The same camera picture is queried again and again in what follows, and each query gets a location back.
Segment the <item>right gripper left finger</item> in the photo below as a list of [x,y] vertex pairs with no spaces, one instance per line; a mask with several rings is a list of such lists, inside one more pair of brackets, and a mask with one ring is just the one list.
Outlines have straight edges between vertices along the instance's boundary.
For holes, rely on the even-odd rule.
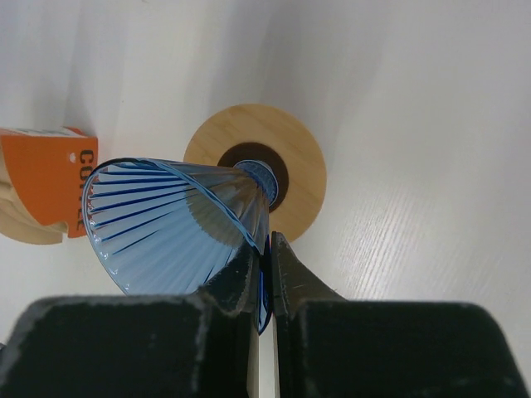
[[259,253],[251,246],[243,245],[198,293],[231,318],[249,313],[256,319],[259,261]]

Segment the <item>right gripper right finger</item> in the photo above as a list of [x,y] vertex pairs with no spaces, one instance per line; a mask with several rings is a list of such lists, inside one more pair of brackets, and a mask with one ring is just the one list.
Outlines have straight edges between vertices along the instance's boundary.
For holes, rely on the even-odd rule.
[[293,318],[307,302],[346,301],[298,259],[287,238],[277,231],[271,236],[270,259],[273,311],[277,318]]

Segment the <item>blue glass dripper cone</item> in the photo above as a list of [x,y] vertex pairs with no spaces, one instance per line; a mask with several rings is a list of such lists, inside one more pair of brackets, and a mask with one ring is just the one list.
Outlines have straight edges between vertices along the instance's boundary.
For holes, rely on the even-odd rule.
[[90,244],[127,295],[184,295],[222,272],[237,251],[266,255],[280,194],[257,160],[232,167],[116,158],[87,178],[81,214]]

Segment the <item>wooden dripper ring holder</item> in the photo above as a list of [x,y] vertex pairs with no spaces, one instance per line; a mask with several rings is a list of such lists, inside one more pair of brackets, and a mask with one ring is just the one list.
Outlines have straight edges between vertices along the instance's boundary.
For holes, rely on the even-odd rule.
[[186,163],[232,167],[258,160],[274,172],[279,193],[270,229],[289,242],[314,223],[324,203],[327,171],[313,134],[295,116],[264,104],[239,104],[208,118],[183,156]]

